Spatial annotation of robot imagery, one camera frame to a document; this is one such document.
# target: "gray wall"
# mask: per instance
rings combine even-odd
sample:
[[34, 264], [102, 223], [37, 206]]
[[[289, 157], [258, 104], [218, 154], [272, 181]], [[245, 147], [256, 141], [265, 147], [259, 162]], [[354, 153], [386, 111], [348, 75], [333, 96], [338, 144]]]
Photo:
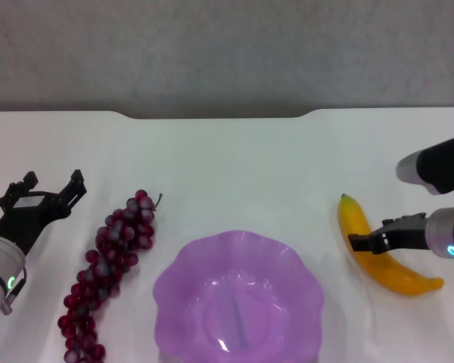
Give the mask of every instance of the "gray wall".
[[0, 110], [454, 105], [454, 1], [0, 0]]

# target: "plastic bowl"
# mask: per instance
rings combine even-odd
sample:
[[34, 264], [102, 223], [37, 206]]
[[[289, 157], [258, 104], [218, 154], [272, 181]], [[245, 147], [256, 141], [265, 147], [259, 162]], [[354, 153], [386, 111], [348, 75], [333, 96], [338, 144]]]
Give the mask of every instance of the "plastic bowl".
[[229, 231], [194, 240], [160, 275], [155, 340], [183, 363], [306, 363], [323, 290], [290, 247]]

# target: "yellow banana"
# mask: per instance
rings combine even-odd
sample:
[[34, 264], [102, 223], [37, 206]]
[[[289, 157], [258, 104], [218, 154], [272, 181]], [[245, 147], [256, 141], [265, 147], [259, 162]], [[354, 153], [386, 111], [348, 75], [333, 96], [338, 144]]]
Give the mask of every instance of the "yellow banana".
[[341, 233], [355, 260], [380, 285], [407, 296], [417, 296], [440, 289], [442, 278], [426, 278], [396, 261], [389, 253], [374, 255], [371, 252], [353, 252], [349, 234], [372, 232], [360, 205], [353, 198], [343, 194], [338, 205], [338, 222]]

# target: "white table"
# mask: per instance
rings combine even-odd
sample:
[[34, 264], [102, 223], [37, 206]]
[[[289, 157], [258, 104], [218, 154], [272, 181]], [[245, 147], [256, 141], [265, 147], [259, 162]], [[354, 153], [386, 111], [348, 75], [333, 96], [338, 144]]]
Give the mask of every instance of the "white table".
[[454, 136], [454, 108], [319, 110], [296, 119], [137, 120], [112, 112], [0, 113], [0, 196], [34, 170], [38, 190], [59, 191], [81, 169], [88, 193], [27, 256], [14, 313], [0, 315], [0, 362], [61, 361], [56, 321], [86, 267], [104, 217], [139, 189], [163, 192], [156, 245], [105, 307], [107, 361], [166, 362], [153, 338], [151, 289], [180, 247], [245, 229], [291, 245], [322, 284], [319, 363], [454, 362], [454, 264], [430, 252], [394, 255], [440, 291], [414, 299], [382, 290], [350, 261], [338, 229], [339, 197], [355, 197], [373, 227], [454, 206], [397, 181], [405, 155]]

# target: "grape bunch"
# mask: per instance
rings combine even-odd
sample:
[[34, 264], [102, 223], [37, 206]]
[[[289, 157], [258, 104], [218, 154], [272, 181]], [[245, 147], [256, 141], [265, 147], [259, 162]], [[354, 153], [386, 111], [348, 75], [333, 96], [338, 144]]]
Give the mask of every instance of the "grape bunch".
[[77, 284], [64, 298], [67, 314], [58, 320], [66, 338], [66, 363], [103, 363], [106, 349], [98, 343], [96, 323], [92, 313], [109, 297], [118, 296], [124, 274], [138, 263], [139, 250], [153, 246], [151, 223], [156, 205], [146, 191], [139, 190], [126, 201], [125, 209], [116, 209], [106, 217], [105, 226], [98, 229], [96, 250], [86, 252], [89, 267], [79, 271]]

